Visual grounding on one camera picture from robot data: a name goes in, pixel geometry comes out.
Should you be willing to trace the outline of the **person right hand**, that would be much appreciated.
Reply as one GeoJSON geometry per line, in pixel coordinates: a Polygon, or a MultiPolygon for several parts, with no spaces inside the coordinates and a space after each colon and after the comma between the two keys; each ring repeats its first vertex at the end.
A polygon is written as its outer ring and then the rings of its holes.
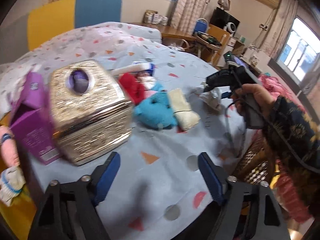
{"type": "Polygon", "coordinates": [[[244,100],[253,98],[249,103],[260,111],[260,113],[267,119],[275,103],[275,98],[261,85],[259,84],[243,84],[241,88],[236,89],[231,99],[234,101],[236,111],[245,116],[245,109],[248,106],[244,103],[244,100]]]}

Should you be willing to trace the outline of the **dark patterned sleeve forearm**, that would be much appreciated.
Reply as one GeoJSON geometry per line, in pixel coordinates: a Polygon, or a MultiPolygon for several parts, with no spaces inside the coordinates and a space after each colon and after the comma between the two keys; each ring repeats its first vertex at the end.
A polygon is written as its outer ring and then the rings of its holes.
{"type": "Polygon", "coordinates": [[[263,128],[270,148],[293,180],[299,198],[319,217],[319,129],[307,113],[279,96],[263,128]]]}

